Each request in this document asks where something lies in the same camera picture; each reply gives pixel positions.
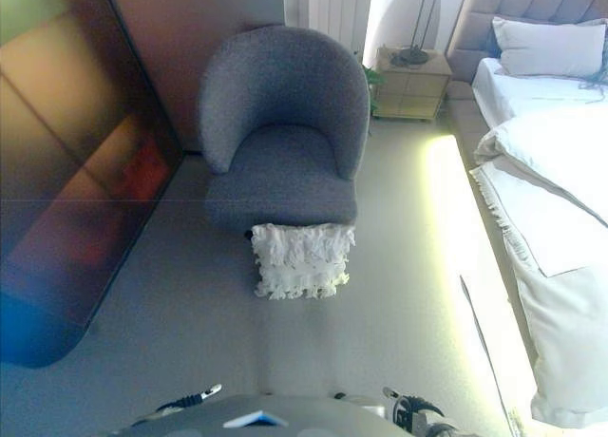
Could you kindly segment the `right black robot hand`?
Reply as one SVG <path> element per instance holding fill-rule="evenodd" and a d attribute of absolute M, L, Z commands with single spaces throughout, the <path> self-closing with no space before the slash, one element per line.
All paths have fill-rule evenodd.
<path fill-rule="evenodd" d="M 413 436 L 454 436 L 457 428 L 443 412 L 426 399 L 404 395 L 383 387 L 383 394 L 394 401 L 391 420 Z"/>

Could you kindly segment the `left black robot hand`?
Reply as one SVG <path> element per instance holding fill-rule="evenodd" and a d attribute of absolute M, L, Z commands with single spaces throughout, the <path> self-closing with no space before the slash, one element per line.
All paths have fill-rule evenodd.
<path fill-rule="evenodd" d="M 166 403 L 157 408 L 157 412 L 179 409 L 188 409 L 202 404 L 208 398 L 218 394 L 222 390 L 222 384 L 215 384 L 202 392 L 184 396 L 176 401 Z"/>

